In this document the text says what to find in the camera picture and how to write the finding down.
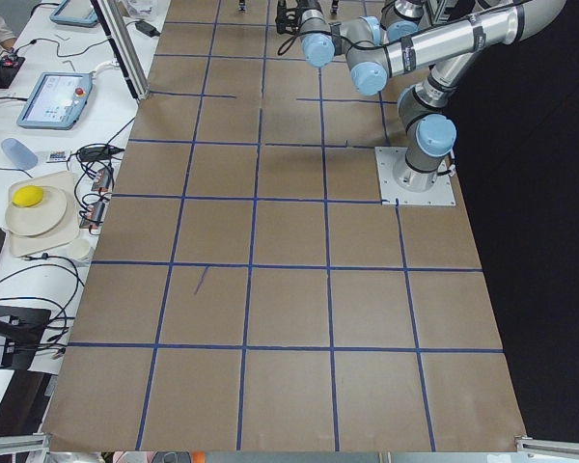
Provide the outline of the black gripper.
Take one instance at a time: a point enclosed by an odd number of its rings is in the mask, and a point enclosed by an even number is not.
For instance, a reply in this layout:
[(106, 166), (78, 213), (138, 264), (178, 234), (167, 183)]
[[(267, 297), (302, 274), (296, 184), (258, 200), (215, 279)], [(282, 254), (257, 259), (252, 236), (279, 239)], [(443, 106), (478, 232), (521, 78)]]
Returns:
[(302, 15), (301, 7), (301, 1), (297, 1), (292, 8), (288, 6), (287, 0), (277, 1), (275, 25), (278, 34), (295, 35), (299, 31)]

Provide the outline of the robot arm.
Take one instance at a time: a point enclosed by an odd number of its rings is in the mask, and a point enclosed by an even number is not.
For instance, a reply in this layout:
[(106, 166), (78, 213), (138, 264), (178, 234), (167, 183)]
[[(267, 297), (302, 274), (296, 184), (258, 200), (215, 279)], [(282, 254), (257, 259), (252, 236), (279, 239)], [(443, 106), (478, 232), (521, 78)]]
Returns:
[(456, 4), (455, 0), (386, 0), (380, 27), (388, 42), (398, 41), (403, 36), (446, 23)]
[(489, 46), (537, 34), (564, 6), (562, 1), (477, 1), (462, 17), (440, 22), (424, 1), (387, 1), (379, 17), (329, 22), (317, 1), (299, 1), (292, 8), (280, 1), (275, 25), (278, 33), (301, 42), (306, 62), (315, 68), (345, 57), (361, 95), (375, 95), (393, 77), (428, 68), (423, 81), (399, 96), (409, 146), (392, 169), (401, 188), (423, 193), (453, 150), (456, 128), (442, 111), (465, 72)]

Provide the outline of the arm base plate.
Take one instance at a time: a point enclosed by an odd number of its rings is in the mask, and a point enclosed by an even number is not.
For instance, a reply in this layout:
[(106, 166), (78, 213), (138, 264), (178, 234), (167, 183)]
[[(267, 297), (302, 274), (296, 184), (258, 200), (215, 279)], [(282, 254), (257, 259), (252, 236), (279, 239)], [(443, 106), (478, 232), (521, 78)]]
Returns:
[(451, 175), (442, 160), (431, 173), (419, 173), (407, 164), (407, 147), (374, 149), (380, 201), (386, 205), (456, 206)]

